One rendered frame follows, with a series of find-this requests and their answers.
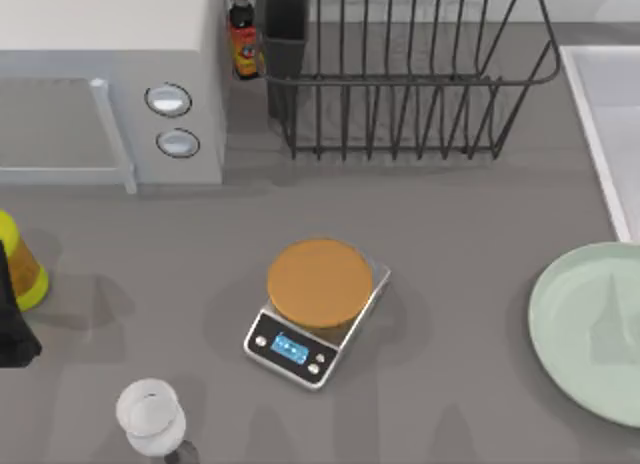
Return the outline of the yellow and orange bottle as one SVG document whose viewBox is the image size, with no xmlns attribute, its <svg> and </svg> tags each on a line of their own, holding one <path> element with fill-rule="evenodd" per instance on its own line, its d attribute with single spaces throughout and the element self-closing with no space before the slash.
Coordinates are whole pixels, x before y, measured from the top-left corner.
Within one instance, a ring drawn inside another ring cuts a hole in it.
<svg viewBox="0 0 640 464">
<path fill-rule="evenodd" d="M 49 274 L 29 249 L 13 217 L 3 209 L 0 209 L 0 239 L 17 305 L 22 312 L 29 311 L 47 296 Z"/>
</svg>

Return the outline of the dark grey cutlery holder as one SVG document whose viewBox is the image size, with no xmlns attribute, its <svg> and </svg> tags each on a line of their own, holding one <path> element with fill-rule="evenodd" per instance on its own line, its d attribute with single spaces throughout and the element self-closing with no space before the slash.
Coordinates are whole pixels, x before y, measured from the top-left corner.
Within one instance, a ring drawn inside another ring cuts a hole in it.
<svg viewBox="0 0 640 464">
<path fill-rule="evenodd" d="M 262 46 L 265 59 L 268 113 L 286 119 L 293 85 L 278 80 L 297 79 L 307 43 L 309 0 L 264 0 Z"/>
</svg>

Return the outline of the microwave oven door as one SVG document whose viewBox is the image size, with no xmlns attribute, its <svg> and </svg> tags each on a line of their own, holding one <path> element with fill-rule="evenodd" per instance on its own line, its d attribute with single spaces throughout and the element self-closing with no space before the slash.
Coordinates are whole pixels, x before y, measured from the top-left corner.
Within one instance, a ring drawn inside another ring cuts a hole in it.
<svg viewBox="0 0 640 464">
<path fill-rule="evenodd" d="M 135 165 L 101 78 L 0 78 L 0 185 L 121 185 Z"/>
</svg>

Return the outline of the white sink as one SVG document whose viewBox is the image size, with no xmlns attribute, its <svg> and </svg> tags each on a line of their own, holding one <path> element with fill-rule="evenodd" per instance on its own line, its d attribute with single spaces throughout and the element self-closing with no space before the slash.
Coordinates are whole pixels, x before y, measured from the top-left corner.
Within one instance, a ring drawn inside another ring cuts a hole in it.
<svg viewBox="0 0 640 464">
<path fill-rule="evenodd" d="M 615 235 L 640 244 L 640 45 L 560 53 Z"/>
</svg>

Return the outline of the large microwave knob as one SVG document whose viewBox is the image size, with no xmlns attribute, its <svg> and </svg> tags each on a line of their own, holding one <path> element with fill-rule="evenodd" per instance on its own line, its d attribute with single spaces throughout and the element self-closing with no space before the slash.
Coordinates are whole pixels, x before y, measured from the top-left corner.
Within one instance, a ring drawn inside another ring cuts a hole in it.
<svg viewBox="0 0 640 464">
<path fill-rule="evenodd" d="M 192 97 L 185 88 L 168 82 L 148 88 L 144 101 L 152 112 L 165 118 L 184 116 L 193 105 Z"/>
</svg>

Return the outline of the pale green plate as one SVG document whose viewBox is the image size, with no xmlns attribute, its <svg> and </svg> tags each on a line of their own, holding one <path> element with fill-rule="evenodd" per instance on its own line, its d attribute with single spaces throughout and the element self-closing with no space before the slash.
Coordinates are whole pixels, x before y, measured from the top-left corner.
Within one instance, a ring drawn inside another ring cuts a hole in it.
<svg viewBox="0 0 640 464">
<path fill-rule="evenodd" d="M 552 381 L 580 407 L 640 429 L 640 245 L 602 242 L 538 277 L 527 322 Z"/>
</svg>

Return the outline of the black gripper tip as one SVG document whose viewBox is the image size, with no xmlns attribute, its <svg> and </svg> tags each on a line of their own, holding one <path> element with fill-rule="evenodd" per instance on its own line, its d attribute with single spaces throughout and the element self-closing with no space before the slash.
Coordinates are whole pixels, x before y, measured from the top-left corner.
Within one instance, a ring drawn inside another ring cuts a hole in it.
<svg viewBox="0 0 640 464">
<path fill-rule="evenodd" d="M 0 369 L 26 368 L 41 353 L 42 345 L 17 305 L 0 240 Z"/>
</svg>

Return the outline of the pale microwave oven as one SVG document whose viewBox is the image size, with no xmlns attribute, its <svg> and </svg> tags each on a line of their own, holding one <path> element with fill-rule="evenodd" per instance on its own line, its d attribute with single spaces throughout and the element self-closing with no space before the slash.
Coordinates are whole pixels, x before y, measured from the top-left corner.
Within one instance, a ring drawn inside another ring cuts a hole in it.
<svg viewBox="0 0 640 464">
<path fill-rule="evenodd" d="M 108 81 L 139 185 L 222 180 L 231 83 L 227 0 L 0 0 L 0 78 Z M 178 118 L 152 112 L 150 87 L 174 83 L 192 97 Z M 156 136 L 191 131 L 199 152 L 163 154 Z"/>
</svg>

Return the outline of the dark sauce bottle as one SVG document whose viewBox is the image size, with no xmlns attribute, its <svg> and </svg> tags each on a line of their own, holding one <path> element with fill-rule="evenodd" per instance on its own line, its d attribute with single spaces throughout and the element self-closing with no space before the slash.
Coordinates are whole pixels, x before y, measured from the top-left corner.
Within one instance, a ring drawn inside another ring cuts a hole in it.
<svg viewBox="0 0 640 464">
<path fill-rule="evenodd" d="M 259 76 L 255 9 L 251 0 L 231 0 L 228 13 L 233 69 L 240 80 Z"/>
</svg>

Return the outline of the clear glass cup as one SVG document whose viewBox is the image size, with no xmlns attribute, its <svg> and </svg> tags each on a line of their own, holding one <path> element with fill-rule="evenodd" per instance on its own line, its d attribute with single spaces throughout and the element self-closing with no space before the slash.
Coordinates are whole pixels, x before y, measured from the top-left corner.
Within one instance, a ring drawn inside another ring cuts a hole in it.
<svg viewBox="0 0 640 464">
<path fill-rule="evenodd" d="M 129 444 L 149 458 L 176 451 L 186 434 L 186 416 L 174 388 L 157 378 L 132 382 L 120 393 L 116 419 Z"/>
</svg>

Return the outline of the small microwave knob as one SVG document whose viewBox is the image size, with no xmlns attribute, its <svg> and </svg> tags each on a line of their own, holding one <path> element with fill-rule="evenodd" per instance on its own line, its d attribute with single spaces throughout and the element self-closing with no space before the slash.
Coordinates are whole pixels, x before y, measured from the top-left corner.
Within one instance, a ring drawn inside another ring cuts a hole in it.
<svg viewBox="0 0 640 464">
<path fill-rule="evenodd" d="M 174 128 L 159 133 L 155 143 L 163 154 L 173 159 L 188 159 L 200 150 L 199 138 L 183 128 Z"/>
</svg>

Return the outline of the silver kitchen scale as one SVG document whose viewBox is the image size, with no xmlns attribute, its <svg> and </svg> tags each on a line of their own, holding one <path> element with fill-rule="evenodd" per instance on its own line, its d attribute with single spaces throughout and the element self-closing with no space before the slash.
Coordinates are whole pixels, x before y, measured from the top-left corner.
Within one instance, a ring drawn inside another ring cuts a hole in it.
<svg viewBox="0 0 640 464">
<path fill-rule="evenodd" d="M 391 269 L 367 258 L 373 290 L 352 321 L 333 329 L 308 330 L 276 311 L 271 301 L 260 308 L 243 343 L 245 354 L 262 366 L 309 390 L 321 389 L 364 327 L 390 279 Z"/>
</svg>

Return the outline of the round brown scale platform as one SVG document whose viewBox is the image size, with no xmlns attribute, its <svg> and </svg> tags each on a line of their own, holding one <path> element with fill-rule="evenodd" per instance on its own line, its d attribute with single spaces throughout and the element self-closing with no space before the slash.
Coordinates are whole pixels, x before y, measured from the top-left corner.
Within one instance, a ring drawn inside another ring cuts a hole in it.
<svg viewBox="0 0 640 464">
<path fill-rule="evenodd" d="M 267 271 L 267 294 L 289 321 L 306 328 L 339 327 L 364 309 L 373 271 L 355 247 L 329 238 L 284 248 Z"/>
</svg>

